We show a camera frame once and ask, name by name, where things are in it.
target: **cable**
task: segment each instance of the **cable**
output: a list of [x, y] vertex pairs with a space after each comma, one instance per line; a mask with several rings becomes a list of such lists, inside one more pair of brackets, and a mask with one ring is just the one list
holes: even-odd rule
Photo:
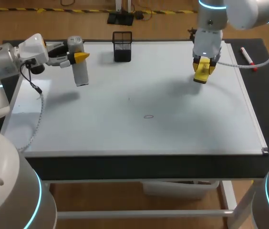
[[153, 17], [153, 11], [152, 11], [152, 9], [151, 8], [149, 8], [149, 7], [147, 7], [147, 6], [142, 6], [141, 5], [141, 0], [137, 0], [137, 3], [136, 3], [139, 7], [141, 7], [141, 8], [145, 8], [145, 9], [148, 9], [148, 10], [150, 10], [150, 17], [148, 18], [148, 19], [146, 19], [146, 20], [144, 20], [144, 19], [142, 19], [143, 21], [149, 21], [149, 20], [151, 20], [151, 18]]
[[[27, 68], [29, 70], [30, 79], [28, 79], [23, 74], [23, 72], [22, 72], [22, 67], [25, 66], [25, 65], [27, 66]], [[31, 81], [31, 70], [30, 70], [30, 68], [31, 68], [30, 64], [27, 64], [27, 63], [24, 62], [20, 66], [20, 73], [23, 76], [23, 78], [26, 79], [30, 83], [30, 85], [40, 94], [40, 98], [41, 98], [41, 110], [40, 110], [40, 115], [39, 115], [38, 123], [36, 125], [36, 128], [35, 128], [32, 136], [31, 136], [31, 138], [29, 139], [28, 143], [25, 146], [18, 148], [18, 151], [20, 153], [22, 153], [34, 141], [34, 139], [35, 139], [35, 137], [36, 137], [36, 135], [38, 133], [38, 130], [39, 130], [39, 127], [40, 127], [40, 124], [41, 124], [41, 121], [42, 121], [43, 111], [44, 111], [44, 108], [45, 108], [45, 101], [44, 101], [44, 97], [43, 97], [43, 94], [42, 94], [42, 90], [38, 86], [36, 86], [35, 84], [33, 84], [32, 81]]]
[[269, 59], [266, 60], [264, 63], [256, 64], [256, 65], [238, 65], [238, 64], [229, 64], [229, 63], [222, 63], [222, 62], [217, 62], [218, 64], [229, 66], [229, 67], [237, 67], [237, 68], [259, 68], [263, 67], [266, 64], [269, 64]]
[[44, 108], [45, 108], [45, 102], [44, 102], [44, 97], [43, 97], [43, 94], [41, 93], [40, 94], [40, 98], [41, 98], [41, 110], [40, 110], [40, 115], [39, 115], [39, 119], [38, 119], [38, 123], [36, 125], [36, 128], [31, 136], [31, 138], [29, 139], [28, 143], [21, 147], [21, 148], [18, 148], [18, 151], [20, 153], [22, 153], [27, 147], [29, 147], [31, 145], [31, 143], [34, 141], [38, 131], [39, 131], [39, 128], [40, 128], [40, 124], [41, 124], [41, 121], [42, 121], [42, 116], [43, 116], [43, 112], [44, 112]]
[[63, 4], [62, 0], [60, 0], [60, 5], [62, 5], [62, 6], [72, 6], [74, 3], [75, 3], [75, 0], [73, 0], [73, 2], [70, 4]]
[[135, 5], [133, 3], [131, 3], [131, 7], [134, 7], [134, 10], [130, 10], [131, 13], [134, 13], [135, 12]]

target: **white cable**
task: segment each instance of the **white cable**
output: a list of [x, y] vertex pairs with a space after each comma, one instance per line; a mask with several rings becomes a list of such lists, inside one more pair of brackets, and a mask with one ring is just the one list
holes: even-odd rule
[[40, 127], [40, 124], [41, 124], [41, 120], [42, 120], [43, 111], [44, 111], [44, 107], [45, 107], [45, 102], [44, 102], [43, 94], [40, 94], [40, 98], [41, 98], [41, 110], [40, 110], [40, 115], [39, 115], [38, 123], [36, 125], [36, 129], [34, 130], [31, 138], [28, 141], [28, 143], [25, 146], [23, 146], [21, 148], [18, 148], [18, 151], [20, 153], [22, 153], [27, 147], [29, 147], [31, 145], [31, 143], [34, 141], [34, 138], [36, 137], [37, 132], [39, 130], [39, 127]]
[[237, 68], [259, 68], [259, 67], [263, 67], [266, 64], [269, 64], [269, 59], [266, 60], [264, 63], [260, 63], [260, 64], [256, 64], [256, 65], [237, 65], [237, 64], [230, 64], [230, 63], [222, 63], [222, 62], [217, 62], [221, 65], [225, 65], [225, 66], [230, 66], [230, 67], [237, 67]]

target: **white storage bin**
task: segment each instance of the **white storage bin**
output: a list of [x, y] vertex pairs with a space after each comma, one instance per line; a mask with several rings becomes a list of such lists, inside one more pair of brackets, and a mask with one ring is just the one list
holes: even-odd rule
[[178, 197], [189, 199], [202, 199], [210, 190], [219, 186], [219, 181], [200, 184], [173, 183], [163, 181], [142, 182], [144, 193], [152, 196]]

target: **yellow black tape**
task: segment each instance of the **yellow black tape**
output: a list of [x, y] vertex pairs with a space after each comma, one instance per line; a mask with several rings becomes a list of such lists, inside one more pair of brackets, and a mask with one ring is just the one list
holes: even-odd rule
[[[0, 11], [36, 11], [38, 13], [44, 11], [56, 11], [56, 12], [69, 12], [69, 13], [110, 13], [115, 12], [114, 10], [69, 10], [69, 9], [56, 9], [56, 8], [2, 8]], [[152, 13], [152, 14], [180, 14], [180, 13], [196, 13], [191, 10], [179, 10], [179, 11], [170, 11], [170, 10], [143, 10], [143, 13]]]

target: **black cable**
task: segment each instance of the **black cable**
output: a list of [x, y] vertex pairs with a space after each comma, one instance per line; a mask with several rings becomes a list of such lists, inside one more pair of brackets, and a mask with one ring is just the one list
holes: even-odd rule
[[60, 0], [60, 4], [61, 4], [62, 6], [72, 6], [74, 3], [75, 3], [75, 0], [73, 0], [73, 2], [70, 3], [70, 4], [63, 4], [63, 3], [62, 3], [62, 0]]
[[[25, 65], [28, 66], [30, 79], [28, 79], [27, 77], [25, 77], [25, 75], [22, 72], [22, 67], [25, 66]], [[42, 94], [42, 90], [40, 89], [40, 87], [38, 87], [38, 86], [36, 86], [35, 84], [32, 83], [32, 81], [31, 81], [31, 68], [25, 62], [20, 65], [20, 74], [23, 76], [24, 79], [26, 79], [30, 83], [30, 85], [32, 86], [32, 88], [34, 88], [39, 94]]]
[[151, 20], [152, 17], [153, 17], [153, 11], [152, 11], [152, 9], [149, 8], [149, 7], [147, 7], [147, 6], [142, 6], [142, 5], [141, 5], [141, 0], [137, 0], [136, 4], [137, 4], [139, 7], [141, 7], [141, 8], [145, 8], [145, 9], [147, 9], [147, 10], [150, 11], [150, 17], [149, 17], [148, 19], [145, 19], [145, 20], [144, 20], [144, 16], [143, 16], [143, 18], [141, 18], [142, 16], [140, 16], [140, 19], [141, 19], [142, 21], [149, 21], [149, 20]]

